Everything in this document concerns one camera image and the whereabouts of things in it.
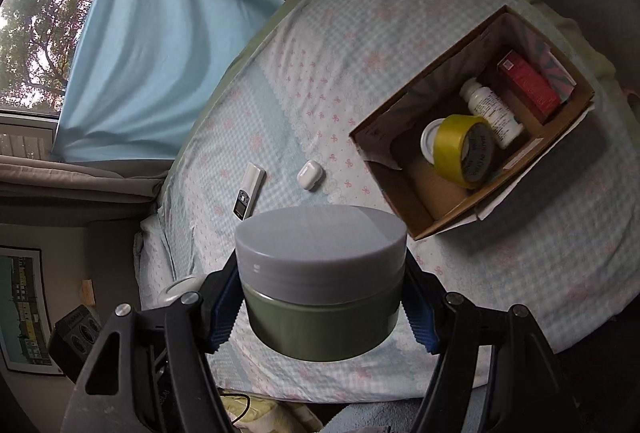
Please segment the pale green cream jar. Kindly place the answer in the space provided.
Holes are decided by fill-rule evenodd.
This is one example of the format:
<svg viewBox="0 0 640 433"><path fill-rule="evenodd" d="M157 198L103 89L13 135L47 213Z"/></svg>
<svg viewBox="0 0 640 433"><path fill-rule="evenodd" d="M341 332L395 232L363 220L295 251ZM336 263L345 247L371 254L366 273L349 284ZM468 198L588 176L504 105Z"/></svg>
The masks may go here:
<svg viewBox="0 0 640 433"><path fill-rule="evenodd" d="M407 227L357 206L284 208L236 227L235 257L250 327L301 361L344 361L394 330Z"/></svg>

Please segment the white remote control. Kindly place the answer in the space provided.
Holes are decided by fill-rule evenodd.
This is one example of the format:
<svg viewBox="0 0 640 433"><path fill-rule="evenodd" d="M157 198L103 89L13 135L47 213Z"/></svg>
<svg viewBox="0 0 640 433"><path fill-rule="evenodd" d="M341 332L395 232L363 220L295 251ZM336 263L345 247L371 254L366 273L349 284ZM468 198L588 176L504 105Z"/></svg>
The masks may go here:
<svg viewBox="0 0 640 433"><path fill-rule="evenodd" d="M266 171L250 162L244 171L238 196L236 196L233 214L240 220L248 219L254 211Z"/></svg>

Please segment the yellow tape roll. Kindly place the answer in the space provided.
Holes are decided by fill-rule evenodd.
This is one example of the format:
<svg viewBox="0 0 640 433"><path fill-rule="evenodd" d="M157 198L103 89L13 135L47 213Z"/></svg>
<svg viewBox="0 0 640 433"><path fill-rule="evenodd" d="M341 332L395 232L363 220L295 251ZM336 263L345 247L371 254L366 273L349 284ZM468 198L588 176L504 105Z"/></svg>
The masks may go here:
<svg viewBox="0 0 640 433"><path fill-rule="evenodd" d="M495 151L494 133L483 118L451 115L436 135L434 168L443 179L474 190L485 181Z"/></svg>

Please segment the white earbuds case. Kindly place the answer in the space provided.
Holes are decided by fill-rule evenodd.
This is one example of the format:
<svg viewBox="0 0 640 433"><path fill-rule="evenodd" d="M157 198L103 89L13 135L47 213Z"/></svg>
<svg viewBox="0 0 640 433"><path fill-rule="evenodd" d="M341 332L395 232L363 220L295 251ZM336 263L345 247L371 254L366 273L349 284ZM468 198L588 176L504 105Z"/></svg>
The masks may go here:
<svg viewBox="0 0 640 433"><path fill-rule="evenodd" d="M317 161L308 160L296 175L297 183L303 190L312 192L324 178L324 170Z"/></svg>

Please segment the white pill bottle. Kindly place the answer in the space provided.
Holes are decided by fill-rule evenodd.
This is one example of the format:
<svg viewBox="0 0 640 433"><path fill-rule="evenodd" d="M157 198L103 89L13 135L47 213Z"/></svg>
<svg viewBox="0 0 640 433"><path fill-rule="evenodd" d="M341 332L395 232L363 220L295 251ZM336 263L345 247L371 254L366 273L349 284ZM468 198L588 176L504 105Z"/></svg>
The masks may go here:
<svg viewBox="0 0 640 433"><path fill-rule="evenodd" d="M501 149L507 149L523 133L523 124L516 120L508 105L475 78L463 83L460 95L473 115L487 121Z"/></svg>

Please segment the green jar white lid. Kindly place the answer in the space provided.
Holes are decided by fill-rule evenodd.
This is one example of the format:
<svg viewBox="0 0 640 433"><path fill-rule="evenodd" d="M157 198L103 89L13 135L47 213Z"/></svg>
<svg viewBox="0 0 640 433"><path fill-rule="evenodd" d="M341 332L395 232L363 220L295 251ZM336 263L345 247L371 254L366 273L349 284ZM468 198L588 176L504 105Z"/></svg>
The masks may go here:
<svg viewBox="0 0 640 433"><path fill-rule="evenodd" d="M443 122L444 118L439 118L431 121L422 131L420 137L421 153L426 161L432 166L434 166L435 164L434 150L436 135Z"/></svg>

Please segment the red carton box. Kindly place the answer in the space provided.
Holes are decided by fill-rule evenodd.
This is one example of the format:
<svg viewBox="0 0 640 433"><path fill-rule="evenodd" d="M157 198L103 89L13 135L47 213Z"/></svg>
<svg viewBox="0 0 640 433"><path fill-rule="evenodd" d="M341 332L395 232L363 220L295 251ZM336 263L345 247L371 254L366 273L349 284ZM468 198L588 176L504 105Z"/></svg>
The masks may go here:
<svg viewBox="0 0 640 433"><path fill-rule="evenodd" d="M548 81L520 54L511 50L497 65L510 90L535 118L544 124L560 108L562 101Z"/></svg>

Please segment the left brown curtain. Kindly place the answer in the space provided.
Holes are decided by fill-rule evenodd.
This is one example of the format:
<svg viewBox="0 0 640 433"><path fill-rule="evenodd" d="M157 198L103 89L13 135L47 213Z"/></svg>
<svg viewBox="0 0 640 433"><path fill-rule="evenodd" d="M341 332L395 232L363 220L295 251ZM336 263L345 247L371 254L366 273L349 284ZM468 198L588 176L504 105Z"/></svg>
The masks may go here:
<svg viewBox="0 0 640 433"><path fill-rule="evenodd" d="M2 156L1 196L142 204L158 195L171 166L171 160L66 164Z"/></svg>

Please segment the open cardboard box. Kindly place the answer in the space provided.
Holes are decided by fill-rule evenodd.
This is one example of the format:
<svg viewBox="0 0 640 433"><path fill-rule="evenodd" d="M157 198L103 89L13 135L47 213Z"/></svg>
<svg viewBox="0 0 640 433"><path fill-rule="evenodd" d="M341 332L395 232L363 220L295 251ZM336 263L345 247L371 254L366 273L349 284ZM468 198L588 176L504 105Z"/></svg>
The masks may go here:
<svg viewBox="0 0 640 433"><path fill-rule="evenodd" d="M416 240L481 221L584 120L592 87L503 6L419 72L350 137Z"/></svg>

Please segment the checked floral bed sheet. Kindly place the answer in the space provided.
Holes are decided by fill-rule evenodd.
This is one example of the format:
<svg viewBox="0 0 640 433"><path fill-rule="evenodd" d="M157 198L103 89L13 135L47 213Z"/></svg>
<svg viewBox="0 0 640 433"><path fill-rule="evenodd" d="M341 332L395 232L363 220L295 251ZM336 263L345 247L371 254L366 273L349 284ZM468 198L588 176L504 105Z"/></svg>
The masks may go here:
<svg viewBox="0 0 640 433"><path fill-rule="evenodd" d="M525 124L477 190L421 153L433 120L469 127L462 83L497 93L519 52L570 95ZM253 219L232 206L250 164L267 179ZM142 225L141 300L224 267L235 235L275 216L319 216L280 245L334 245L360 231L333 213L385 211L416 262L491 309L527 306L561 351L639 292L639 123L612 65L539 0L287 0L220 81Z"/></svg>

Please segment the light blue hanging cloth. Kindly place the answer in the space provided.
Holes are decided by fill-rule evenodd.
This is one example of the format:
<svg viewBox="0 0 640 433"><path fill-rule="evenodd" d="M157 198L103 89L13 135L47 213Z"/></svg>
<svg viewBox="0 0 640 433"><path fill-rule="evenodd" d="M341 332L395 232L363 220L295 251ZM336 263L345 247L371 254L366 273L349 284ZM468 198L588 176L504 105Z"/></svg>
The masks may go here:
<svg viewBox="0 0 640 433"><path fill-rule="evenodd" d="M93 0L52 156L172 160L233 60L282 0Z"/></svg>

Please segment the framed wall picture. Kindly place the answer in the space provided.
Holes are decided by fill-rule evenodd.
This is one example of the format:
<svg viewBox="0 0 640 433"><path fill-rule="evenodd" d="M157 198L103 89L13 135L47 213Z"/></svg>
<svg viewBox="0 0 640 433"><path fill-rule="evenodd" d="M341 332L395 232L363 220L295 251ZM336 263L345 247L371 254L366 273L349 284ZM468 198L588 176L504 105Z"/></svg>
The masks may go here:
<svg viewBox="0 0 640 433"><path fill-rule="evenodd" d="M52 327L41 251L2 245L0 261L1 356L6 369L62 377L48 350Z"/></svg>

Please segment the window with frame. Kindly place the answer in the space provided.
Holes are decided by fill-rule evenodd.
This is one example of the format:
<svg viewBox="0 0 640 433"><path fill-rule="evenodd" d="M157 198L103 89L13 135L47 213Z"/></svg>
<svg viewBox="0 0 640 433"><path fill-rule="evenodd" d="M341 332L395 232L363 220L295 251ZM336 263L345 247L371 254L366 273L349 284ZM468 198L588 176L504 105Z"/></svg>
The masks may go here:
<svg viewBox="0 0 640 433"><path fill-rule="evenodd" d="M58 118L93 0L3 0L1 108Z"/></svg>

